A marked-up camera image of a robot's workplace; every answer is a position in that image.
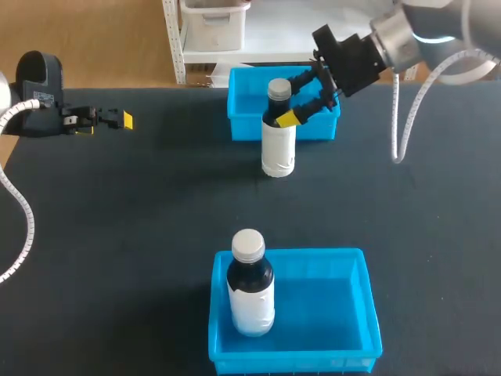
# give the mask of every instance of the bottle label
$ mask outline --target bottle label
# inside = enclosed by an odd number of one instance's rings
[[[263,291],[233,291],[228,284],[233,323],[245,335],[259,336],[268,332],[275,319],[275,278]]]

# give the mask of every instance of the white storage box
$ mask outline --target white storage box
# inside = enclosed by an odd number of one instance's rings
[[[232,51],[243,48],[245,12],[241,0],[181,0],[183,22],[196,51]]]

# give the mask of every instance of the yellow tag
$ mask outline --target yellow tag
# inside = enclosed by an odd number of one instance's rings
[[[134,118],[132,115],[128,114],[124,111],[124,128],[125,129],[134,129]]]
[[[93,135],[94,134],[94,127],[91,127],[91,131],[90,132],[86,132],[86,131],[76,131],[75,132],[75,135]]]
[[[276,119],[280,128],[294,127],[295,125],[301,125],[301,122],[297,119],[293,110],[288,110],[281,117]]]

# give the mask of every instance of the wooden floor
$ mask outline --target wooden floor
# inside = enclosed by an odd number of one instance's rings
[[[0,0],[0,71],[37,49],[61,59],[68,88],[175,84],[161,0]]]

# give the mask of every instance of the dark bottle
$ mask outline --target dark bottle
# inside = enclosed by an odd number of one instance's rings
[[[232,240],[227,273],[233,323],[245,335],[268,333],[275,319],[275,275],[265,258],[265,241],[256,230],[241,230]]]

